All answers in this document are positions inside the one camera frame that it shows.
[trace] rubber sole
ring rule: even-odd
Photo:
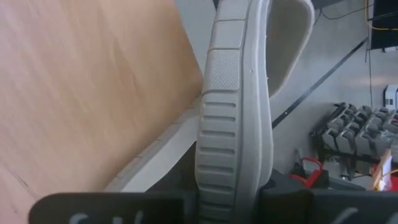
[[[268,0],[220,1],[208,51],[195,175],[200,223],[247,223],[272,171]]]

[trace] wood grain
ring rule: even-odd
[[[0,223],[101,190],[200,90],[172,0],[0,0]]]

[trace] plywood panel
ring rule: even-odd
[[[200,90],[172,0],[0,0],[0,223],[101,190]]]

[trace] concrete floor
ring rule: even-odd
[[[337,17],[364,7],[363,1],[347,0],[323,9],[328,17]],[[319,80],[339,60],[368,36],[364,11],[338,20],[321,17],[313,28],[291,78],[281,92],[271,98],[272,120],[284,112],[299,96]],[[283,122],[274,128],[274,167],[287,172],[294,161],[293,151],[314,155],[308,133],[314,124],[342,101],[356,106],[382,106],[382,91],[388,84],[398,83],[398,52],[371,51],[365,63],[366,45],[362,46],[334,74],[321,84]]]

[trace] wooden board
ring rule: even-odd
[[[200,90],[172,0],[0,0],[0,223],[102,190]]]

